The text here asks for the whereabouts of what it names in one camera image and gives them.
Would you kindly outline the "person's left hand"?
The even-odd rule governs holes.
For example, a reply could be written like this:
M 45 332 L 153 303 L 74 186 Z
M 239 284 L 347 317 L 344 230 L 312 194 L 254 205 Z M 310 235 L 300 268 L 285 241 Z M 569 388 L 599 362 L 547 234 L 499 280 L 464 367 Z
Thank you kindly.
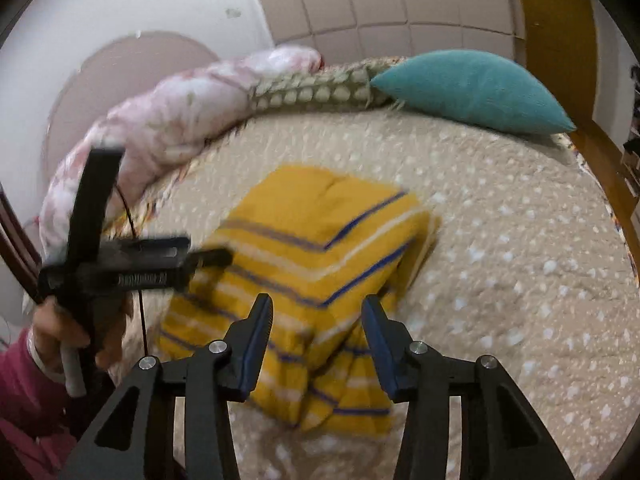
M 132 300 L 129 296 L 120 304 L 118 315 L 108 326 L 102 348 L 96 352 L 96 366 L 108 370 L 122 360 L 122 338 L 127 321 L 132 318 Z M 80 325 L 62 309 L 54 297 L 43 301 L 32 316 L 32 345 L 44 368 L 49 372 L 62 373 L 61 346 L 72 349 L 86 348 L 89 336 Z

